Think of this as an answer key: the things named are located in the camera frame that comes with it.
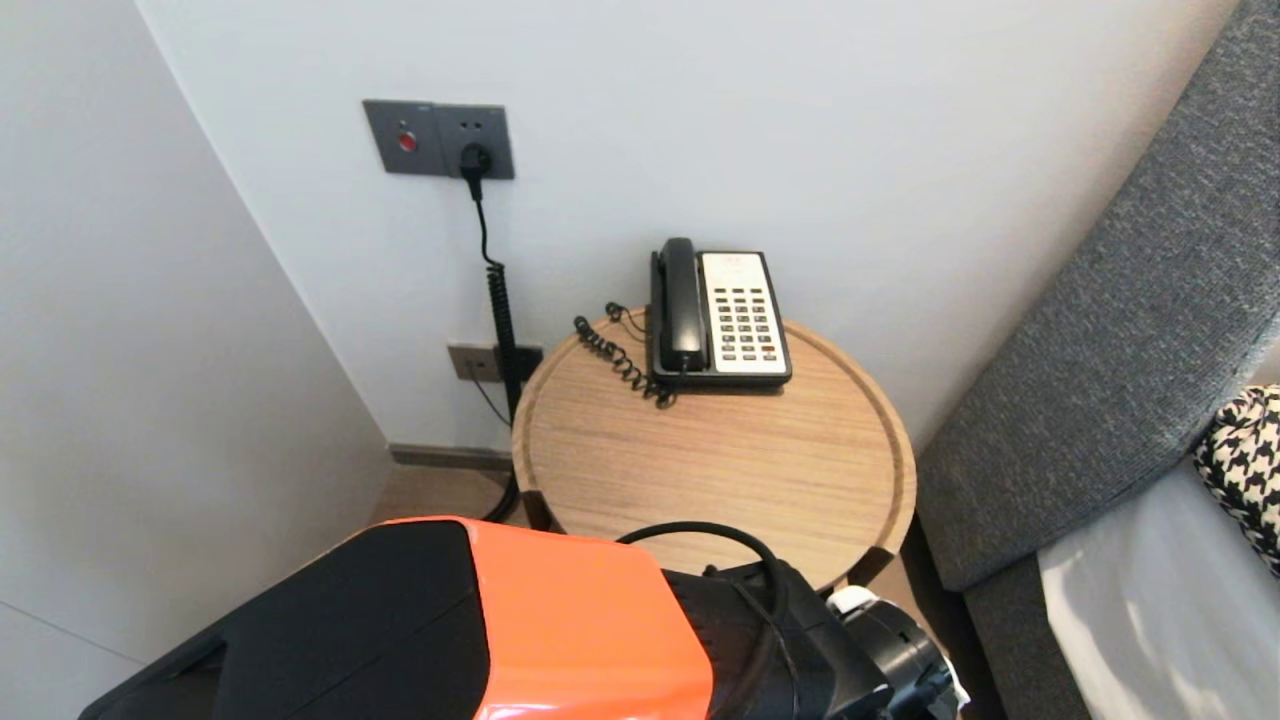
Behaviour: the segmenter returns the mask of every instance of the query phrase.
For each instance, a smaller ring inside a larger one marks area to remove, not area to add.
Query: telephone keypad
[[[744,375],[787,372],[782,343],[777,342],[782,328],[759,256],[704,252],[701,269],[703,302],[719,315],[721,332],[710,333],[714,369]]]

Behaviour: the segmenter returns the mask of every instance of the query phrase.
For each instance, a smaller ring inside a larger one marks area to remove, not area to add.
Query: coiled black cable
[[[516,328],[512,324],[511,299],[507,295],[507,268],[489,258],[489,225],[484,219],[484,205],[480,199],[476,199],[475,204],[476,214],[480,217],[480,255],[489,264],[489,268],[485,269],[485,277],[489,281],[489,304],[493,306],[493,325],[498,333],[498,364],[502,368],[503,386],[507,388],[507,418],[508,424],[511,424],[516,421],[516,406],[520,405],[521,387],[520,370],[516,368],[518,363],[516,359]],[[502,498],[483,518],[488,523],[502,523],[511,516],[520,502],[520,484],[516,482],[515,468],[508,473]]]
[[[507,266],[489,258],[489,227],[484,219],[484,205],[476,200],[476,214],[480,217],[480,255],[489,264],[485,277],[489,281],[489,304],[493,306],[493,325],[498,333],[498,364],[502,366],[502,382],[507,388],[507,410],[512,423],[516,421],[516,406],[520,405],[520,363],[516,355],[516,328],[511,316],[511,297],[507,295]]]
[[[605,311],[613,322],[618,322],[622,318],[622,311],[625,310],[626,307],[618,305],[617,302],[609,302],[605,305]],[[622,382],[631,383],[631,389],[641,392],[646,400],[657,397],[657,405],[663,410],[676,404],[676,388],[659,384],[644,370],[637,368],[635,361],[627,356],[626,348],[602,337],[600,333],[595,332],[595,328],[591,327],[590,320],[582,315],[573,318],[573,329],[577,331],[577,337],[581,338],[582,345],[588,346],[591,351],[613,365],[613,372],[622,375]]]

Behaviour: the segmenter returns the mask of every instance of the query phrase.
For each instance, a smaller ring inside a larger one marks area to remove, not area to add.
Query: telephone
[[[791,379],[763,252],[695,252],[687,237],[673,237],[649,268],[649,374],[657,382],[776,387]]]

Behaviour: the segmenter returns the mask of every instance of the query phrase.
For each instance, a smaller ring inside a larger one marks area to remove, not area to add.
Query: round wooden side table
[[[644,325],[644,311],[634,311]],[[644,366],[644,336],[608,318],[593,327]],[[774,395],[681,393],[658,409],[579,337],[530,379],[512,456],[566,532],[613,539],[675,520],[732,525],[764,541],[814,587],[864,553],[897,553],[915,510],[915,461],[874,380],[836,346],[785,323],[792,378]],[[663,568],[700,573],[753,553],[675,534],[644,542]]]

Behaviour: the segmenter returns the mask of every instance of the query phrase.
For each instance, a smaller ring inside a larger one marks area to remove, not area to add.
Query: black telephone handset
[[[663,305],[659,352],[664,368],[684,372],[707,368],[707,325],[698,282],[698,258],[687,237],[673,237],[657,260]]]

